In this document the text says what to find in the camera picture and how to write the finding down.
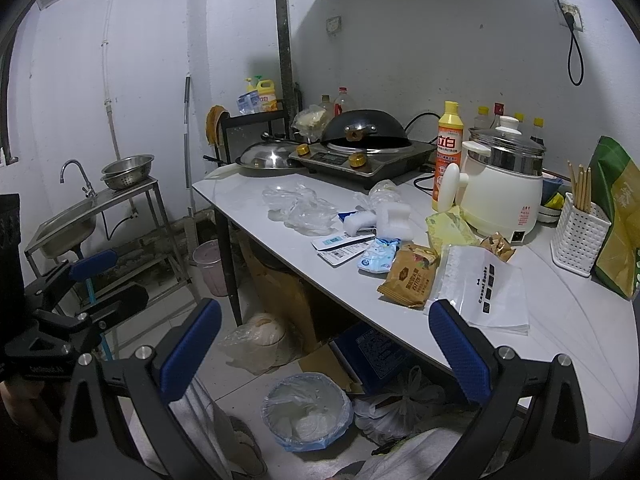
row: brown snack package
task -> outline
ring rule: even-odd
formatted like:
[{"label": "brown snack package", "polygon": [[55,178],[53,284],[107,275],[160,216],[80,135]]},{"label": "brown snack package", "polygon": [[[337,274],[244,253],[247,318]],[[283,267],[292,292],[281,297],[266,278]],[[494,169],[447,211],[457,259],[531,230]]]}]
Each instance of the brown snack package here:
[{"label": "brown snack package", "polygon": [[423,306],[431,292],[439,263],[440,257],[433,249],[406,244],[396,253],[391,270],[385,283],[378,287],[378,292],[404,306]]},{"label": "brown snack package", "polygon": [[480,242],[480,247],[484,247],[487,251],[491,251],[504,262],[507,262],[516,251],[516,249],[513,249],[500,233],[494,233],[482,240],[482,242]]}]

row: wall switch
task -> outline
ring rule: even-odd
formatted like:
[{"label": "wall switch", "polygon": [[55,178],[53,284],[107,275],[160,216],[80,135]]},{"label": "wall switch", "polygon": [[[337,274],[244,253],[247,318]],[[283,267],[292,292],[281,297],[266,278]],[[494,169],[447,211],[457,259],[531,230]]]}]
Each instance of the wall switch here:
[{"label": "wall switch", "polygon": [[342,16],[334,16],[326,20],[326,33],[335,36],[342,30]]},{"label": "wall switch", "polygon": [[560,12],[560,23],[561,25],[564,25],[565,27],[568,27],[568,25],[566,24],[566,20],[564,19],[564,14],[566,12],[570,12],[572,14],[572,16],[574,17],[575,20],[575,27],[574,30],[577,30],[579,32],[584,32],[584,28],[582,26],[582,16],[580,15],[580,9],[578,9],[577,6],[572,5],[572,4],[567,4],[564,2],[560,2],[560,6],[561,6],[561,12]]}]

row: chopsticks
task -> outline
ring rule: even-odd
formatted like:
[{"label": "chopsticks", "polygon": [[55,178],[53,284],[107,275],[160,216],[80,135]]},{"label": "chopsticks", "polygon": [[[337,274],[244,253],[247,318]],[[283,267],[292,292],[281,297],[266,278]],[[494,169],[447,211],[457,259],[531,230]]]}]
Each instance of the chopsticks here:
[{"label": "chopsticks", "polygon": [[567,161],[569,165],[569,176],[571,178],[571,191],[574,195],[575,208],[583,213],[591,213],[591,168],[584,169],[583,165],[578,166],[578,177],[574,173],[574,165]]}]

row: faucet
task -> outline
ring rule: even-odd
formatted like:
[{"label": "faucet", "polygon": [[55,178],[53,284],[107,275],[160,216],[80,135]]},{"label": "faucet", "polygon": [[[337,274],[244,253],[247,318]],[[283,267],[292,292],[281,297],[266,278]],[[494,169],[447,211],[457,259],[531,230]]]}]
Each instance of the faucet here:
[{"label": "faucet", "polygon": [[75,164],[80,169],[80,173],[82,173],[82,177],[84,178],[84,182],[86,183],[86,187],[82,188],[82,191],[84,191],[84,196],[87,198],[89,198],[90,196],[95,196],[94,186],[91,185],[89,179],[86,177],[86,173],[84,172],[82,164],[80,164],[80,162],[78,160],[75,160],[74,158],[70,158],[62,165],[62,169],[60,170],[60,184],[65,183],[65,170],[69,164]]}]

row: white countertop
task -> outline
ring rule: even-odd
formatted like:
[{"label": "white countertop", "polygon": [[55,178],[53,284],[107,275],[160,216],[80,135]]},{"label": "white countertop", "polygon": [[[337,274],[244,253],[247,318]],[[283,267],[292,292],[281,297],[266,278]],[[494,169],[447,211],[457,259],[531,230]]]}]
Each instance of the white countertop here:
[{"label": "white countertop", "polygon": [[[424,219],[433,213],[431,197],[412,185],[411,173],[395,179],[411,205],[414,242],[428,246]],[[339,211],[352,211],[356,184],[306,171],[279,176],[235,173],[202,180],[194,189],[256,241],[371,325],[391,335],[428,360],[447,366],[420,310],[396,305],[377,292],[385,275],[358,270],[357,258],[332,267],[316,254],[310,237],[267,218],[265,186],[299,182]],[[555,266],[549,240],[553,228],[541,226],[527,236],[510,260],[523,269],[529,307],[529,334],[482,330],[494,346],[508,345],[520,357],[550,361],[564,352],[574,361],[590,433],[624,441],[628,437],[638,394],[638,338],[631,302],[605,287]],[[528,399],[521,400],[528,405]]]}]

